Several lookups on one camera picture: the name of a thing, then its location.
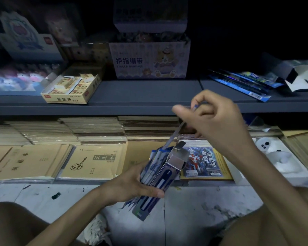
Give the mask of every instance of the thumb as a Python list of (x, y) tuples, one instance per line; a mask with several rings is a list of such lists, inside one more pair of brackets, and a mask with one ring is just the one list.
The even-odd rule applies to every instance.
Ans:
[(139, 196), (164, 198), (164, 191), (153, 186), (146, 186), (139, 183)]
[(199, 125), (199, 116), (196, 115), (190, 109), (182, 106), (182, 105), (175, 105), (172, 108), (173, 113), (175, 113), (178, 117), (180, 117), (183, 121), (185, 121), (188, 125), (192, 126), (193, 128), (197, 129)]

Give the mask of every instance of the left hand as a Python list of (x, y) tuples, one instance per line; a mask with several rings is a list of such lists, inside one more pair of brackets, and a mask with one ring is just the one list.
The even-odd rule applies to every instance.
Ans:
[(147, 163), (146, 161), (135, 165), (125, 173), (98, 187), (102, 189), (105, 199), (107, 199), (107, 205), (128, 201), (139, 196), (164, 197), (164, 191), (161, 189), (146, 186), (140, 182), (140, 173)]

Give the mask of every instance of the drawing book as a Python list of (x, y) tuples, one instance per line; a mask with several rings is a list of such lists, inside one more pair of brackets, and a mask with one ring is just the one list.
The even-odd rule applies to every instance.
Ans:
[(76, 146), (61, 179), (110, 180), (116, 176), (125, 144)]

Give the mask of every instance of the eraser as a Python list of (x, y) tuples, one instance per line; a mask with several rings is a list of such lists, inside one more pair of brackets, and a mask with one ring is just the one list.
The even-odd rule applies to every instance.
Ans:
[(74, 76), (64, 76), (57, 84), (55, 84), (56, 89), (66, 89), (75, 80)]
[(80, 74), (81, 78), (83, 79), (83, 82), (89, 83), (94, 80), (94, 76), (90, 73), (87, 74)]

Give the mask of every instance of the dirt stain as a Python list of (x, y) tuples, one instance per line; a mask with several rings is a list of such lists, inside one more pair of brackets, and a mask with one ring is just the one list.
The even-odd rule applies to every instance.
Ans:
[(55, 195), (52, 196), (52, 199), (56, 199), (60, 196), (61, 194), (60, 193), (56, 193)]

